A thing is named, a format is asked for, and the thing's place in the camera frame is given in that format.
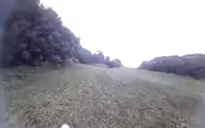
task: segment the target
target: sky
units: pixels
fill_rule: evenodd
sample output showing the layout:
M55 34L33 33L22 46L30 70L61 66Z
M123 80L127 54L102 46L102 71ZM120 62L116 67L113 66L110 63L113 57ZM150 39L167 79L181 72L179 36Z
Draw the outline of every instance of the sky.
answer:
M138 67L157 56L205 53L205 0L41 0L81 44Z

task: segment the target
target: shrub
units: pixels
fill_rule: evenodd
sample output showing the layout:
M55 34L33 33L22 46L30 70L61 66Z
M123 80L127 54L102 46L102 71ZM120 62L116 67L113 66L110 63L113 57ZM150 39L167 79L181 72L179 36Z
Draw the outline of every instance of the shrub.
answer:
M143 62L139 68L205 79L205 55L157 57Z

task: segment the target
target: vegetation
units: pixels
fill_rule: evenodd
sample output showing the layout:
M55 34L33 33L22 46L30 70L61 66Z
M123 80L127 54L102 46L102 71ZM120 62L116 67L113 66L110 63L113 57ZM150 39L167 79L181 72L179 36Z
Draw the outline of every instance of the vegetation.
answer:
M70 63L110 64L102 52L92 54L62 25L57 13L38 0L16 0L5 25L1 49L2 66Z
M205 82L171 74L88 65L3 70L8 128L205 127Z
M205 79L205 54L157 57L143 62L139 68Z

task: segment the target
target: dry grass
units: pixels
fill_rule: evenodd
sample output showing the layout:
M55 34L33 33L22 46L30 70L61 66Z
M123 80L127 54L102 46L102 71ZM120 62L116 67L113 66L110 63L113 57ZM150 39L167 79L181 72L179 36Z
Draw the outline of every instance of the dry grass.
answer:
M135 69L73 65L3 73L11 128L191 128L205 82Z

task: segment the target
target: ground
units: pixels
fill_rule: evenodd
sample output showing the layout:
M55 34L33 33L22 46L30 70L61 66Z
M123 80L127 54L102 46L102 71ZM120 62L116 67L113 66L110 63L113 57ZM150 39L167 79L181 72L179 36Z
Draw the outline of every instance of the ground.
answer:
M88 65L1 74L8 128L205 127L205 81Z

